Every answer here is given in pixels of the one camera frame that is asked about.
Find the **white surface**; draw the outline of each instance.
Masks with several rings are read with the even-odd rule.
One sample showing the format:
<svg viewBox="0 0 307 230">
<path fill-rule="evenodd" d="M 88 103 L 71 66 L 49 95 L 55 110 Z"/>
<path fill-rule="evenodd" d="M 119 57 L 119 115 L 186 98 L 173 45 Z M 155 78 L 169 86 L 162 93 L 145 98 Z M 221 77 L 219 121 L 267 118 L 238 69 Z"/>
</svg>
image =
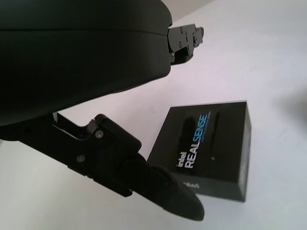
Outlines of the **white surface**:
<svg viewBox="0 0 307 230">
<path fill-rule="evenodd" d="M 247 100 L 253 125 L 244 204 L 201 196 L 203 222 L 122 198 L 21 143 L 0 149 L 1 230 L 303 230 L 307 206 L 307 1 L 217 0 L 176 25 L 205 28 L 191 62 L 164 79 L 63 112 L 104 113 L 148 157 L 170 106 Z"/>
</svg>

